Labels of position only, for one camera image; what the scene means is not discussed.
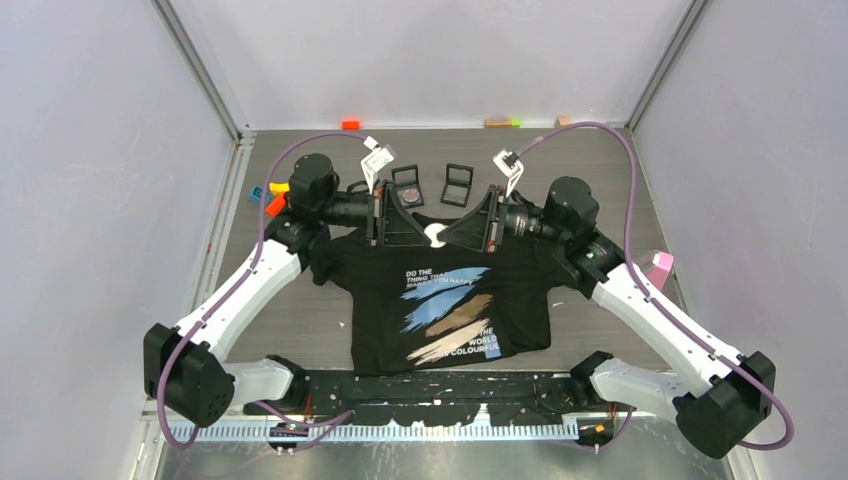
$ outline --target yellow block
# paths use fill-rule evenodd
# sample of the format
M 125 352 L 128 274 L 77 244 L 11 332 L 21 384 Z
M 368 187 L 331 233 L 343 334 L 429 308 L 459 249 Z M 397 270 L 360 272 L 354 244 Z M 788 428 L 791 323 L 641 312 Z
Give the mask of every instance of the yellow block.
M 281 193 L 286 193 L 289 191 L 288 183 L 272 183 L 269 185 L 271 188 L 271 195 L 277 196 Z

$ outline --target white clip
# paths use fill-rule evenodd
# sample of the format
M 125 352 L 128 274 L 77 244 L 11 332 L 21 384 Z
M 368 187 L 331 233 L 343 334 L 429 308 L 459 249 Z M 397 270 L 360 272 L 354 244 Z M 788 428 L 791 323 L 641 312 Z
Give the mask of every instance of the white clip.
M 507 150 L 501 150 L 498 152 L 498 154 L 492 158 L 492 161 L 495 162 L 498 169 L 506 175 L 506 197 L 509 198 L 512 190 L 518 183 L 518 179 L 521 178 L 521 174 L 524 173 L 524 164 L 518 159 L 518 155 Z
M 377 172 L 395 159 L 395 152 L 389 145 L 380 146 L 372 137 L 366 138 L 362 143 L 371 149 L 371 153 L 362 159 L 360 165 L 362 165 L 362 174 L 365 175 L 365 182 L 368 183 L 368 193 L 374 193 Z

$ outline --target black square frame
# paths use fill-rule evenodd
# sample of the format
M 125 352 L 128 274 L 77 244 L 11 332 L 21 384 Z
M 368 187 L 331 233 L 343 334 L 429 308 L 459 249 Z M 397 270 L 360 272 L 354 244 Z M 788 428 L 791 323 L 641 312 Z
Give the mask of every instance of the black square frame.
M 463 178 L 451 177 L 451 170 L 463 170 L 468 172 L 468 180 L 465 180 Z M 442 198 L 440 199 L 440 201 L 448 205 L 466 207 L 468 205 L 468 197 L 471 196 L 471 182 L 473 180 L 474 167 L 469 167 L 467 165 L 459 165 L 456 163 L 449 163 L 445 165 L 445 187 L 442 189 Z M 449 186 L 465 189 L 465 198 L 463 198 L 461 202 L 448 199 L 446 195 L 448 193 Z
M 408 182 L 398 182 L 397 181 L 396 175 L 398 173 L 402 173 L 402 172 L 406 172 L 406 171 L 410 171 L 410 170 L 415 172 L 415 178 L 414 179 L 412 179 Z M 393 168 L 392 169 L 392 181 L 395 184 L 395 191 L 397 192 L 398 197 L 401 199 L 401 202 L 403 202 L 403 205 L 405 207 L 413 208 L 413 207 L 420 207 L 420 206 L 424 205 L 424 192 L 421 191 L 421 184 L 418 183 L 418 164 L 407 165 L 405 167 Z M 408 189 L 411 189 L 411 188 L 418 190 L 418 200 L 416 200 L 414 202 L 407 202 L 406 200 L 403 200 L 403 196 L 401 195 L 401 192 L 403 190 L 408 190 Z

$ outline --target orange block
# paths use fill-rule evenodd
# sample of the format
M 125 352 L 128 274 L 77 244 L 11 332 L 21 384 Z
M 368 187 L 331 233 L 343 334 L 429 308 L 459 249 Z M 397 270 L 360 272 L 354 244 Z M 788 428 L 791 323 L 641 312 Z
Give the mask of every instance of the orange block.
M 359 130 L 359 120 L 356 118 L 345 118 L 342 120 L 342 130 Z
M 267 213 L 268 215 L 271 215 L 272 217 L 276 217 L 277 214 L 279 214 L 280 211 L 282 211 L 283 208 L 285 208 L 285 206 L 286 206 L 286 194 L 281 193 L 281 194 L 277 195 L 276 197 L 274 197 L 274 200 L 271 203 L 268 204 L 268 206 L 265 208 L 265 213 Z

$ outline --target pink object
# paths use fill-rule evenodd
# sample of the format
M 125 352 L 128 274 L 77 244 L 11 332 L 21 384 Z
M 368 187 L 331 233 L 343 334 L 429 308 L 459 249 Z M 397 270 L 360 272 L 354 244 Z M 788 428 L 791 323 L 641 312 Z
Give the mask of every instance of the pink object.
M 674 264 L 674 255 L 665 252 L 658 252 L 655 256 L 656 264 L 649 269 L 645 276 L 658 289 L 662 290 L 665 281 L 668 280 L 668 275 L 671 273 L 671 266 Z
M 674 264 L 674 255 L 659 250 L 652 250 L 640 257 L 636 261 L 636 264 L 642 270 L 642 273 L 645 274 L 648 281 L 662 290 L 671 273 L 671 267 Z

